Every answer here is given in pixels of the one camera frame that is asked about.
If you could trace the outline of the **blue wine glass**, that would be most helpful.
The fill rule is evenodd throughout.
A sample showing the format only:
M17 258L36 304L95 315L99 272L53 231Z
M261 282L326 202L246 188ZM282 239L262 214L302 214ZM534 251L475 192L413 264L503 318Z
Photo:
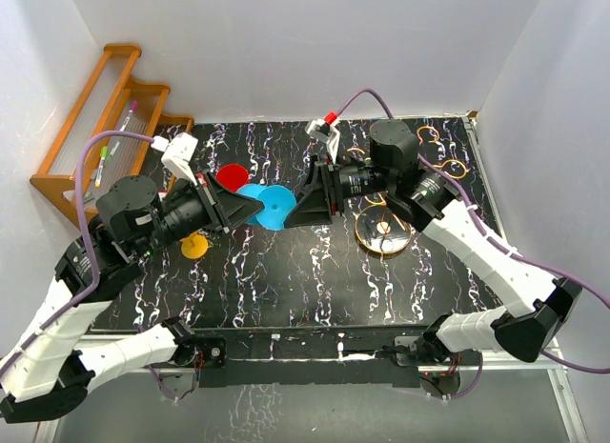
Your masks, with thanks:
M263 203L263 210L251 217L247 223L261 226L270 231L283 230L287 216L296 206L296 198L293 192L281 185L246 184L239 188L237 193Z

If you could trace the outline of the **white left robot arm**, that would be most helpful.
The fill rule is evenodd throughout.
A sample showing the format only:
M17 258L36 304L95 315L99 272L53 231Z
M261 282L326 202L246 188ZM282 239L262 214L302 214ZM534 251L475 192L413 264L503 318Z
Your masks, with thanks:
M101 385L152 364L224 362L224 341L194 334L178 316L103 346L76 345L142 275L143 258L201 230L231 232L263 211L263 203L205 173L201 180L178 181L166 196L146 176L123 177L96 208L58 261L22 339L1 360L1 415L9 424L58 419Z

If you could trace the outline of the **red wine glass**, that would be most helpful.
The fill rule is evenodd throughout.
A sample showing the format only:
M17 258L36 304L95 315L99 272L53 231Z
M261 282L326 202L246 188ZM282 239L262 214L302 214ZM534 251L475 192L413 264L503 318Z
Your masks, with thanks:
M238 191L249 183L250 175L241 165L227 164L218 170L216 179L227 190Z

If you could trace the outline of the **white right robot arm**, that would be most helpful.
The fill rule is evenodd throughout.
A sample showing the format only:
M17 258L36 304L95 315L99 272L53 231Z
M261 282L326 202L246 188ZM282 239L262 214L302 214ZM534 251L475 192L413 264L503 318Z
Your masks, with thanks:
M421 362L449 362L458 352L505 351L522 362L538 359L571 314L582 286L533 266L477 218L458 183L426 163L419 139L398 119L370 129L370 158L337 158L336 118L310 121L307 134L328 155L313 157L305 184L288 214L287 228L325 225L349 198L381 192L387 208L418 233L456 256L499 298L499 307L440 316L409 347Z

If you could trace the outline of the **yellow wine glass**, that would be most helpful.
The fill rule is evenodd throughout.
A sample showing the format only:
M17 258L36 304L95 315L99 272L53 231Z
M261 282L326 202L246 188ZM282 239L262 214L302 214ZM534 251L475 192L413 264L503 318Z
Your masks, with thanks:
M207 238L198 232L194 232L181 240L181 253L192 260L201 258L208 250Z

